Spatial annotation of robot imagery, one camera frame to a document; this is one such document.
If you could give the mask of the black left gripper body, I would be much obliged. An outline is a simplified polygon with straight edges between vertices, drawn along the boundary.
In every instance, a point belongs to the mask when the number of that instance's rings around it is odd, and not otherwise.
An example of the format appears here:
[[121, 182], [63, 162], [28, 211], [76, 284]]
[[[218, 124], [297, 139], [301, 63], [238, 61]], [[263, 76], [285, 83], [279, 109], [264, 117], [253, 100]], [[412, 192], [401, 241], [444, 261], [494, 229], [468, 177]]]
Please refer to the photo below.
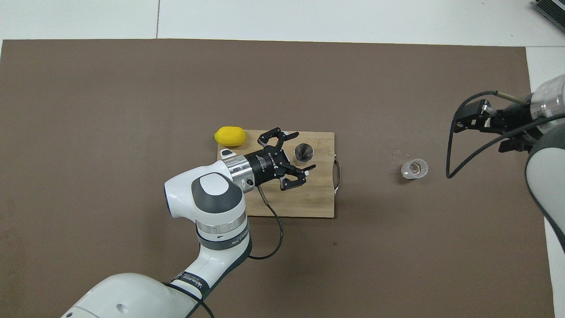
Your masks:
[[263, 184], [284, 177], [286, 175], [285, 167], [290, 164], [284, 150], [276, 147], [265, 147], [249, 153], [246, 155], [246, 159], [252, 168], [254, 183], [256, 184]]

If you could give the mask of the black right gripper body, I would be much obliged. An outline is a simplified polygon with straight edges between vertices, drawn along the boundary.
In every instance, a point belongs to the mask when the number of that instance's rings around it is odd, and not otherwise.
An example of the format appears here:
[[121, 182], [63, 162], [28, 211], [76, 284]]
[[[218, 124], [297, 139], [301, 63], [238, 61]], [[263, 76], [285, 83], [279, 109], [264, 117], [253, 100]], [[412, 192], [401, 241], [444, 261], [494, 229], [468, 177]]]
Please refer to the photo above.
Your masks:
[[502, 135], [513, 129], [522, 128], [531, 124], [534, 120], [531, 116], [531, 97], [515, 97], [510, 95], [498, 95], [497, 97], [510, 101], [511, 104], [490, 117], [490, 132]]

